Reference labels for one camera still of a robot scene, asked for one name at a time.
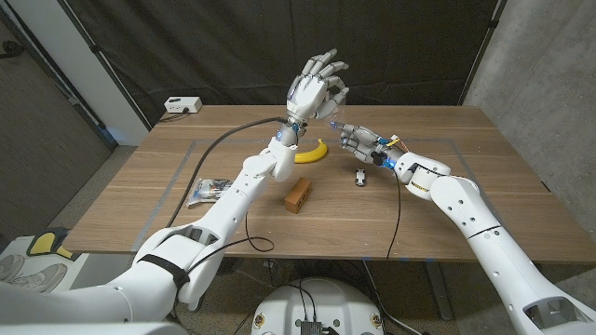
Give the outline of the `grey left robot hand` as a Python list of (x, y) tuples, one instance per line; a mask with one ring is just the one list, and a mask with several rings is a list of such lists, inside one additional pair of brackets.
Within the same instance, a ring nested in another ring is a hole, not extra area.
[(290, 117), (306, 122), (309, 118), (323, 119), (331, 115), (345, 99), (349, 88), (333, 73), (347, 69), (343, 61), (329, 63), (337, 53), (333, 48), (311, 57), (294, 78), (287, 95)]

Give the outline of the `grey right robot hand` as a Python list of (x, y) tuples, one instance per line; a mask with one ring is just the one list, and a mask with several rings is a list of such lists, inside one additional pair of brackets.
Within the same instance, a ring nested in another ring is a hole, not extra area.
[(358, 160), (378, 167), (393, 169), (404, 152), (390, 140), (363, 126), (331, 122), (332, 128), (341, 130), (340, 146), (352, 153)]

